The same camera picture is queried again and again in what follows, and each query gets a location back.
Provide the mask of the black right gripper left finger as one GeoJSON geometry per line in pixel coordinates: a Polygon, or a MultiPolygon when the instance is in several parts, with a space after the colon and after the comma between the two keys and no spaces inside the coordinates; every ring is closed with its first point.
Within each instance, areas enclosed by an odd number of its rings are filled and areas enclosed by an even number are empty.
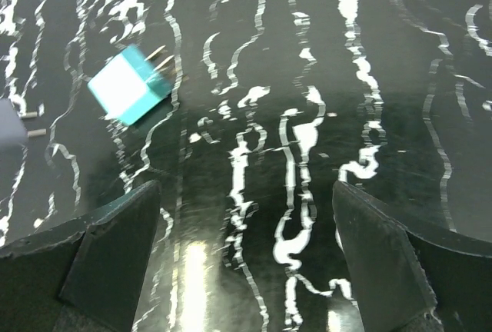
{"type": "Polygon", "coordinates": [[[130,331],[161,208],[149,181],[1,249],[3,331],[130,331]]]}

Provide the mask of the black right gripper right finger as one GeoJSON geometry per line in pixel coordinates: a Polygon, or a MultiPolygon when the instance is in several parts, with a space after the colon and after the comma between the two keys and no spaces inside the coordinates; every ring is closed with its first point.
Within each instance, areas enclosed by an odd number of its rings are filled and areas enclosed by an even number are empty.
{"type": "Polygon", "coordinates": [[[346,182],[334,221],[366,331],[489,331],[491,243],[390,207],[346,182]]]}

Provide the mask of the dark purple plug adapter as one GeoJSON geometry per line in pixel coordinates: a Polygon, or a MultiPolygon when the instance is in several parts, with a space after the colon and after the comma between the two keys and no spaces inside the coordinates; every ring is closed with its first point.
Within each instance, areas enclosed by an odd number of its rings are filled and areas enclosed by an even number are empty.
{"type": "Polygon", "coordinates": [[[29,138],[44,136],[45,128],[28,131],[24,119],[37,118],[36,111],[19,114],[8,98],[1,99],[1,148],[25,144],[29,138]]]}

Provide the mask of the teal plug adapter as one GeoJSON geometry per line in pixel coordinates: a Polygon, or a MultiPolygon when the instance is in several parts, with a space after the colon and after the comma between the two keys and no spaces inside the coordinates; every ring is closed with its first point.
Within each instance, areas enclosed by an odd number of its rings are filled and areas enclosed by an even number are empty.
{"type": "Polygon", "coordinates": [[[88,82],[88,89],[101,105],[107,119],[133,125],[172,92],[164,70],[175,57],[169,55],[158,65],[165,46],[145,55],[136,45],[129,45],[113,57],[88,82]]]}

